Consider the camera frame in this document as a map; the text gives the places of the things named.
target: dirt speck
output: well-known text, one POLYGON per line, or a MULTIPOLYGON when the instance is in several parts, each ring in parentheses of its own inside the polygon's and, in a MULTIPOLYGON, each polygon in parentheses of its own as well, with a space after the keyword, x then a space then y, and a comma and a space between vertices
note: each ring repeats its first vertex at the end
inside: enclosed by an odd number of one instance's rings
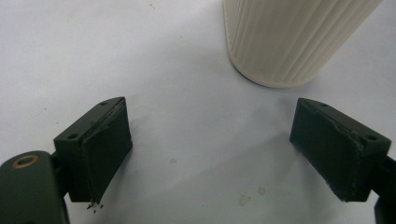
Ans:
POLYGON ((259 187, 259 194, 260 194, 260 195, 265 194, 265 188, 259 187))
POLYGON ((251 201, 251 198, 249 196, 242 195, 241 198, 239 199, 239 205, 243 207, 250 201, 251 201))

